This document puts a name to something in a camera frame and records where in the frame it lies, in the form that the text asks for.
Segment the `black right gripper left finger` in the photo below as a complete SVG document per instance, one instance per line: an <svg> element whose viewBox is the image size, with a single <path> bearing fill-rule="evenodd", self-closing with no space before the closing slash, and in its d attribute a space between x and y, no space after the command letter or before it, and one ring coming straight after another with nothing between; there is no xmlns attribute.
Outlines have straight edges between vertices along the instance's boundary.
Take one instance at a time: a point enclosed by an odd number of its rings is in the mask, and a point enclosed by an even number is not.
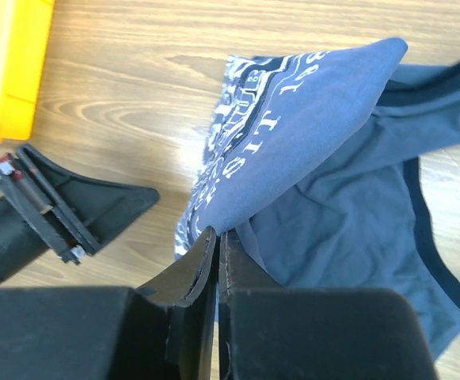
<svg viewBox="0 0 460 380"><path fill-rule="evenodd" d="M0 288L0 379L208 379L217 235L136 289Z"/></svg>

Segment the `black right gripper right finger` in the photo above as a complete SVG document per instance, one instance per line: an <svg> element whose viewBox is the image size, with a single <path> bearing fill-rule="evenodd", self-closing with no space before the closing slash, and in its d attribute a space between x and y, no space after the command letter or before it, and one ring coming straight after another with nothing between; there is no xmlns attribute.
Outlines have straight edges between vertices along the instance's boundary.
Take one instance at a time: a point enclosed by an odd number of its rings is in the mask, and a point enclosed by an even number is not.
<svg viewBox="0 0 460 380"><path fill-rule="evenodd" d="M288 289L230 231L219 246L223 379L435 379L409 302L387 289Z"/></svg>

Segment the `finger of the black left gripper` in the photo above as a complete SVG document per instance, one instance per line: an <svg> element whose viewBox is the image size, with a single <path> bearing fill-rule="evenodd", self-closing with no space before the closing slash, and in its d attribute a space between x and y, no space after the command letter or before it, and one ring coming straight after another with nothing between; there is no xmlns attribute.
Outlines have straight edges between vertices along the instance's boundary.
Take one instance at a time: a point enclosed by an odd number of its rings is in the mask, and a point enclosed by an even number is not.
<svg viewBox="0 0 460 380"><path fill-rule="evenodd" d="M159 201L154 188L84 177L25 144L16 155L26 173L53 202L70 241L97 253Z"/></svg>
<svg viewBox="0 0 460 380"><path fill-rule="evenodd" d="M56 215L51 214L54 211L53 203L15 158L0 158L0 189L62 262L81 263L83 248L68 238L63 224Z"/></svg>

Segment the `blue-grey tank top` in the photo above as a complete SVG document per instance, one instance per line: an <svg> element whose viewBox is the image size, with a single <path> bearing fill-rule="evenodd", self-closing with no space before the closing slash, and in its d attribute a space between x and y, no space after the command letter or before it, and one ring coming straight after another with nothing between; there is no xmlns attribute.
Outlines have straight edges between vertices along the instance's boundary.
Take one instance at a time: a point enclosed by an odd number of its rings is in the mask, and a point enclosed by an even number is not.
<svg viewBox="0 0 460 380"><path fill-rule="evenodd" d="M235 230L277 283L404 295L438 357L460 333L420 185L422 154L460 144L460 62L402 62L407 43L226 61L174 243Z"/></svg>

